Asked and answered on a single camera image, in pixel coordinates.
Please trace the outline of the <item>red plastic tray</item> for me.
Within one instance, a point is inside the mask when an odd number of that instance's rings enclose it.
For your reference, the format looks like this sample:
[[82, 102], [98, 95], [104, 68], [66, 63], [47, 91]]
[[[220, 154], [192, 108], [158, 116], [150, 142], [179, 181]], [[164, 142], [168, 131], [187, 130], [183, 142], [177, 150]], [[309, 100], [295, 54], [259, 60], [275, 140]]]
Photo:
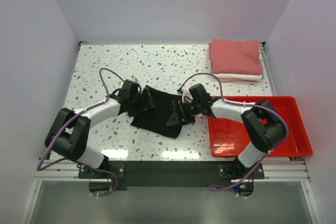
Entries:
[[[289, 136], [284, 143], [269, 154], [270, 157], [307, 157], [313, 154], [297, 103], [293, 97], [230, 96], [227, 99], [237, 102], [267, 100], [287, 123]], [[244, 125], [236, 121], [209, 117], [208, 129], [211, 153], [215, 157], [235, 158], [250, 142]]]

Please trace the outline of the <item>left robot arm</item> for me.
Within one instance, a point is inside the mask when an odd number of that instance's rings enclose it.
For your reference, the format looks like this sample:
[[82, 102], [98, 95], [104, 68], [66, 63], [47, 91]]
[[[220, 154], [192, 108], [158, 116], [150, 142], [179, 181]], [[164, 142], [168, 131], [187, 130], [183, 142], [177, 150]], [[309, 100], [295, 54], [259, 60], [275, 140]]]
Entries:
[[121, 88], [86, 108], [61, 109], [45, 139], [47, 153], [53, 151], [63, 158], [90, 167], [97, 178], [103, 178], [110, 169], [109, 158], [88, 145], [90, 129], [103, 121], [126, 113], [134, 117], [154, 109], [148, 87], [141, 88], [126, 80]]

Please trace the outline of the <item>aluminium rail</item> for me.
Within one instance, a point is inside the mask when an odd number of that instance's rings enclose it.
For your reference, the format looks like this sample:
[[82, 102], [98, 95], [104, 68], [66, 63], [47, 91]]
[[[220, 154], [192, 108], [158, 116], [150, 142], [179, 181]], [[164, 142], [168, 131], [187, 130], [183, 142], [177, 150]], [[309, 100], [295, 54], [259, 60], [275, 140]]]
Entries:
[[[307, 167], [304, 161], [289, 161], [266, 158], [262, 162], [264, 181], [266, 182], [309, 182]], [[79, 168], [71, 161], [61, 161], [42, 171], [35, 171], [35, 181], [77, 181], [80, 178]]]
[[276, 88], [275, 88], [275, 85], [274, 85], [274, 82], [273, 82], [273, 79], [272, 79], [272, 75], [271, 75], [271, 72], [270, 72], [270, 69], [269, 69], [269, 66], [268, 66], [267, 58], [266, 58], [265, 44], [266, 44], [265, 42], [260, 42], [259, 43], [259, 50], [260, 50], [260, 53], [261, 53], [261, 61], [264, 64], [264, 72], [265, 72], [265, 76], [268, 79], [268, 83], [269, 83], [271, 93], [272, 93], [273, 96], [276, 96], [277, 95]]

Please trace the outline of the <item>aluminium front rail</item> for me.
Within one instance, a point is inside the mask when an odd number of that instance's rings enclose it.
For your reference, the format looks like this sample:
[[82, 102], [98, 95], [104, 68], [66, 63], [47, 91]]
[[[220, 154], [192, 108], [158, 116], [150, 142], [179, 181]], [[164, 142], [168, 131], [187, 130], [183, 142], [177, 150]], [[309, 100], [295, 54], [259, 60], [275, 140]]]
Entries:
[[[309, 182], [307, 167], [304, 161], [289, 161], [266, 158], [262, 162], [264, 181], [266, 182]], [[61, 161], [42, 171], [35, 171], [35, 181], [77, 181], [80, 178], [79, 168], [71, 161]]]

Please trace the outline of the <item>black t-shirt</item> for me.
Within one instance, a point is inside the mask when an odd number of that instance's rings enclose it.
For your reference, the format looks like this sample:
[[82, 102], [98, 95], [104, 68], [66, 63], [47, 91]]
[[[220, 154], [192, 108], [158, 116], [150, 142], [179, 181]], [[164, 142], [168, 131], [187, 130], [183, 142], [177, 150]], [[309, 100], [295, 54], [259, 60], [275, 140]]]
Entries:
[[131, 126], [157, 133], [169, 138], [177, 138], [181, 132], [181, 125], [166, 126], [170, 117], [171, 102], [182, 99], [181, 95], [170, 94], [150, 86], [145, 86], [152, 98], [154, 108], [134, 116]]

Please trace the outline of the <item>light pink folded t-shirt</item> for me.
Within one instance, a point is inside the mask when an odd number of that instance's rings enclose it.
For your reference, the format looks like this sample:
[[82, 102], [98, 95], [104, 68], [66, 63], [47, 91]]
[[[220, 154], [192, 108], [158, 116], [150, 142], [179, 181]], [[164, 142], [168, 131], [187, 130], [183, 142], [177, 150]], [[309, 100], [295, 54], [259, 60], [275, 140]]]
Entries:
[[235, 81], [242, 81], [242, 80], [240, 80], [240, 79], [235, 79], [235, 78], [233, 78], [233, 79], [230, 79], [230, 78], [220, 78], [219, 79], [221, 82], [235, 82]]

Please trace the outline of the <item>aluminium right side rail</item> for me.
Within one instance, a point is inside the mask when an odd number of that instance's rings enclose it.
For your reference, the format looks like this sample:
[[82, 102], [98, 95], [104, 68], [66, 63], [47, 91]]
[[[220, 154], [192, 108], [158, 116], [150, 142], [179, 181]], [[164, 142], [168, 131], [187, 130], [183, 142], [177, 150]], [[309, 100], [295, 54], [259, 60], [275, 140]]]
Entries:
[[272, 75], [271, 75], [271, 72], [270, 72], [270, 69], [269, 69], [269, 66], [268, 66], [267, 58], [266, 58], [265, 44], [266, 44], [265, 42], [260, 42], [259, 43], [259, 50], [260, 50], [260, 53], [261, 53], [261, 61], [264, 64], [264, 72], [265, 72], [265, 76], [268, 79], [268, 83], [269, 83], [271, 93], [272, 93], [273, 96], [276, 96], [277, 95], [276, 88], [275, 88], [275, 85], [274, 85], [274, 82], [273, 82], [273, 79], [272, 79]]

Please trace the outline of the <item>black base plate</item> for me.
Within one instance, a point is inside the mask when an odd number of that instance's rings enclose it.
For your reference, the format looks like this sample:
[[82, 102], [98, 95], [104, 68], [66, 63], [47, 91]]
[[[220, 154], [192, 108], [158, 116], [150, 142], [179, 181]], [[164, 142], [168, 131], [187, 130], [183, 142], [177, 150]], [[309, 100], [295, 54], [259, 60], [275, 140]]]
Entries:
[[78, 177], [90, 180], [91, 192], [106, 192], [115, 187], [228, 187], [234, 182], [232, 192], [249, 196], [254, 191], [254, 181], [264, 179], [264, 169], [258, 165], [252, 174], [236, 161], [110, 161], [108, 173], [79, 167]]

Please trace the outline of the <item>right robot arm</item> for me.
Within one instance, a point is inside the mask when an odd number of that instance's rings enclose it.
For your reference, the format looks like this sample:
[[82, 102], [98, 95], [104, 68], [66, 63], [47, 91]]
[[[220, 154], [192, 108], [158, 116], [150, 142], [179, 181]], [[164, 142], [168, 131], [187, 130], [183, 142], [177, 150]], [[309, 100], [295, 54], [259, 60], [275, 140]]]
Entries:
[[243, 124], [250, 142], [236, 158], [239, 162], [234, 165], [234, 173], [239, 178], [250, 175], [253, 165], [288, 138], [288, 125], [267, 100], [256, 103], [212, 98], [202, 84], [193, 85], [188, 91], [191, 101], [171, 102], [166, 126], [192, 123], [198, 114]]

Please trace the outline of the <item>dark pink folded t-shirt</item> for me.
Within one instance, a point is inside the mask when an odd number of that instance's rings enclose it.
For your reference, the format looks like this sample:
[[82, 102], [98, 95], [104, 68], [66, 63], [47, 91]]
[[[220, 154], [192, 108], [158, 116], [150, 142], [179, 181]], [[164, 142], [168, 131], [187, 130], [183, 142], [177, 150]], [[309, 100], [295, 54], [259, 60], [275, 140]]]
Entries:
[[259, 40], [213, 39], [209, 44], [211, 71], [215, 74], [262, 74]]

